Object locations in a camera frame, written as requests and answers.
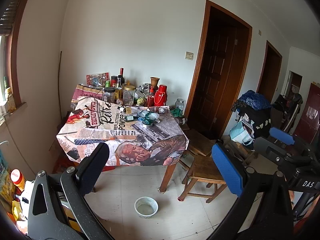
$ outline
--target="wall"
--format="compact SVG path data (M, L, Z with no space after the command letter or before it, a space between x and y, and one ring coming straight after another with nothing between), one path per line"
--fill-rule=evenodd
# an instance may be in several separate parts
M294 122L292 128L292 131L294 131L302 114L304 103L307 101L310 83L313 81L320 82L320 57L305 50L291 47L287 73L281 94L284 94L285 92L290 71L302 76L299 94L302 96L303 104L301 105L300 113L297 115Z
M134 84L160 78L168 86L168 103L185 102L199 48L206 0L69 0L61 36L62 112L70 108L78 83L90 73L119 73ZM278 29L250 0L210 0L252 26L252 41L240 95L256 90L266 40L283 56L278 84L282 87L289 45ZM194 53L193 61L185 59ZM231 117L226 131L235 124Z
M11 168L19 168L27 179L39 170L52 172L57 159L49 153L60 123L57 74L60 37L68 0L28 0L21 21L17 48L17 72L22 101L28 106L10 118L9 129L25 164L6 127L1 140L9 145L1 150Z

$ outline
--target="door frame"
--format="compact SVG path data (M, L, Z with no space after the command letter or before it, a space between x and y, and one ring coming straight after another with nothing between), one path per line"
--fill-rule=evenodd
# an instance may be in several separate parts
M242 82L243 82L243 78L244 78L244 73L247 67L247 63L248 63L248 57L249 57L249 51L250 51L250 44L251 44L251 36L252 36L252 27L247 24L244 20L242 20L241 18L239 18L237 15L233 14L232 12L228 11L227 9L221 7L220 5L211 2L209 0L205 1L205 10L204 10L204 20L203 20L203 25L202 25L202 31L201 31L201 37L200 37L200 44L199 44L199 50L198 50L198 56L197 56L197 60L196 60L196 66L195 66L195 71L193 73L193 78L192 78L192 83L191 83L191 87L190 87L190 92L189 92L189 96L188 96L188 101L186 104L186 109L184 112L184 115L186 117L188 117L189 113L190 113L190 109L191 109L191 105L193 102L193 97L195 95L195 90L196 90L196 86L197 86L197 82L198 82L198 78L199 78L199 73L200 73L200 69L201 69L201 63L202 63L202 59L203 59L203 54L204 54L204 46L205 46L205 42L206 42L206 38L207 38L207 32L208 32L208 25L209 25L209 16L210 16L210 9L211 7L214 7L220 11L222 11L223 13L231 16L233 19L235 19L236 21L240 22L242 25L244 25L245 27L247 27L249 29L249 38L248 38L248 43L247 43L247 48L246 48L246 54L245 54L245 59L244 59L244 64L242 67L242 72L241 72L241 77L239 80L239 84L237 86L236 89L236 95L233 101L236 101L239 93L240 93L240 89L242 86ZM230 113L228 114L225 124L222 128L222 132L224 132L224 130L227 127L227 124L230 120L232 112L230 111Z
M279 51L276 50L276 48L267 40L266 42L266 50L264 52L264 59L263 59L263 64L262 64L262 70L261 70L261 74L260 74L260 78L259 78L259 83L256 89L256 93L258 92L260 85L261 85L261 80L262 80L262 76L263 76L263 71L264 71L264 67L266 65L266 60L267 60L267 52L268 52L268 47L270 47L281 59L280 59L280 68L279 68L279 72L278 72L278 78L277 78L277 84L278 84L278 80L279 80L279 74L280 74L280 70L281 70L281 64L282 64L282 55L279 53Z

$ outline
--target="light switch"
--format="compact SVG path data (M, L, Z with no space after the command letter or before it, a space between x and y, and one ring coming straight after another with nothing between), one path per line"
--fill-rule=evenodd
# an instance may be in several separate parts
M186 52L186 59L188 59L188 60L193 60L193 53L191 53L191 52Z

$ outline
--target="thermos handle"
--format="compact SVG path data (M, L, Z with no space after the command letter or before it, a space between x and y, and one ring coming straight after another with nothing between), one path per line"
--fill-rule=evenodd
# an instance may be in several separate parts
M164 95L164 93L162 93L162 94L161 94L161 97L160 97L159 102L156 102L156 97L155 97L155 99L154 99L154 103L155 103L155 104L159 104L159 103L160 103L160 101L161 101L161 99L162 99L162 97L163 97L163 95Z

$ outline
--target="tile floor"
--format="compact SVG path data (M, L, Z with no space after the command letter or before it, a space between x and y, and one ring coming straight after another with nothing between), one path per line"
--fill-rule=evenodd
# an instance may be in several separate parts
M189 165L192 157L184 161ZM258 172L273 174L276 165L259 157L251 163ZM205 198L187 196L185 201L177 198L183 191L181 184L186 171L177 165L167 191L158 192L166 167L117 167L103 172L95 185L97 192L85 196L92 210L102 218L104 227L116 240L194 240L206 239L219 225L236 200L236 195L226 188L211 203ZM192 192L212 194L213 188L197 182ZM159 205L156 215L150 219L138 217L134 202L141 196L154 198ZM261 200L261 194L244 222L241 231L248 228Z

